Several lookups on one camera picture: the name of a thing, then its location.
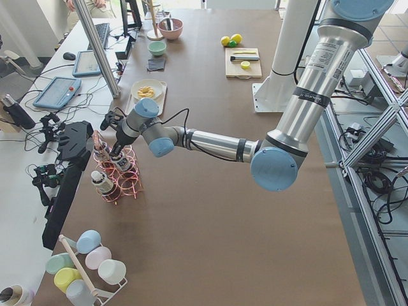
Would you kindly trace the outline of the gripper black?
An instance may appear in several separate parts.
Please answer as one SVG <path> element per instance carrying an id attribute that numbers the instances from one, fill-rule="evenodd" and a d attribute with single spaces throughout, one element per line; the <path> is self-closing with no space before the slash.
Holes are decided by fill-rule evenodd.
<path id="1" fill-rule="evenodd" d="M 117 140 L 111 149 L 110 156 L 121 156 L 124 146 L 124 143 Z"/>

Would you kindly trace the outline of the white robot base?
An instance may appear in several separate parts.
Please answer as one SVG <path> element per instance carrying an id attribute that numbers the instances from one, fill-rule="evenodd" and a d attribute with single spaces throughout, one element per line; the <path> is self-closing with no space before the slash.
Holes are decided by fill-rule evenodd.
<path id="1" fill-rule="evenodd" d="M 274 113 L 286 109 L 296 87 L 296 70 L 320 3 L 318 0 L 289 2 L 270 74 L 263 83 L 252 85 L 255 112 Z"/>

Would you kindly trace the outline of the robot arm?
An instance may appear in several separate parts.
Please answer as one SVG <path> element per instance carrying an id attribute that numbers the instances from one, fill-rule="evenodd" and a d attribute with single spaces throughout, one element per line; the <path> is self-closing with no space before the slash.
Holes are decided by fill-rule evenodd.
<path id="1" fill-rule="evenodd" d="M 156 157 L 175 147 L 249 163 L 255 182 L 269 191 L 287 189 L 308 154 L 307 141 L 354 53 L 369 46 L 391 1 L 330 1 L 317 29 L 319 41 L 274 130 L 252 142 L 184 127 L 166 127 L 157 103 L 139 100 L 117 125 L 117 156 L 142 136 Z"/>

